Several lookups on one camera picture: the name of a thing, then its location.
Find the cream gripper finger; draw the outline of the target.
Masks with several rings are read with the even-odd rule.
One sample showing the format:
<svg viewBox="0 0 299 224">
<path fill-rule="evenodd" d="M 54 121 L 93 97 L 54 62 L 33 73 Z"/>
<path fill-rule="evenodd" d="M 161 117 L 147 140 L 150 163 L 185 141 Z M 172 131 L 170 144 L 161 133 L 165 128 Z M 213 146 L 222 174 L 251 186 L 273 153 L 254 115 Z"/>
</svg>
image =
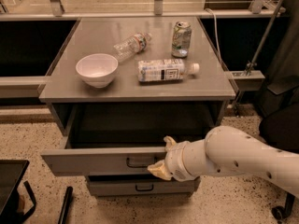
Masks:
<svg viewBox="0 0 299 224">
<path fill-rule="evenodd" d="M 148 171 L 162 180 L 169 181 L 172 178 L 172 175 L 167 169 L 164 160 L 157 161 L 156 163 L 149 165 Z"/>
<path fill-rule="evenodd" d="M 165 141 L 165 151 L 168 152 L 177 143 L 171 136 L 166 136 Z"/>
</svg>

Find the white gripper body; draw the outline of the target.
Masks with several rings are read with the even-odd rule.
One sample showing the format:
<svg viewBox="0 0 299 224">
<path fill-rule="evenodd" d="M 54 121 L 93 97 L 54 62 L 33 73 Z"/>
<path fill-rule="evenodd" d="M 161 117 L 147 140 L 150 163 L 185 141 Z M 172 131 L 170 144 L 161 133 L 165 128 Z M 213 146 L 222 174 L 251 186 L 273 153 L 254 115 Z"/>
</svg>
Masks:
<svg viewBox="0 0 299 224">
<path fill-rule="evenodd" d="M 184 141 L 172 146 L 164 161 L 166 170 L 180 182 L 215 173 L 215 164 L 207 157 L 203 140 Z"/>
</svg>

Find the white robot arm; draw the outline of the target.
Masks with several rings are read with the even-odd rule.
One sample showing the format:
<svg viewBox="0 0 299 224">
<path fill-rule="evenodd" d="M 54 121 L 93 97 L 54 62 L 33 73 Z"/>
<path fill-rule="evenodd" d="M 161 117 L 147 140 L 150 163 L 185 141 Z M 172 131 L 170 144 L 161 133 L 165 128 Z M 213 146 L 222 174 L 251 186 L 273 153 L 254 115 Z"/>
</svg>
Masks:
<svg viewBox="0 0 299 224">
<path fill-rule="evenodd" d="M 164 141 L 165 158 L 148 167 L 163 180 L 251 174 L 299 197 L 299 155 L 270 147 L 236 128 L 219 126 L 194 142 L 178 143 L 170 136 Z"/>
</svg>

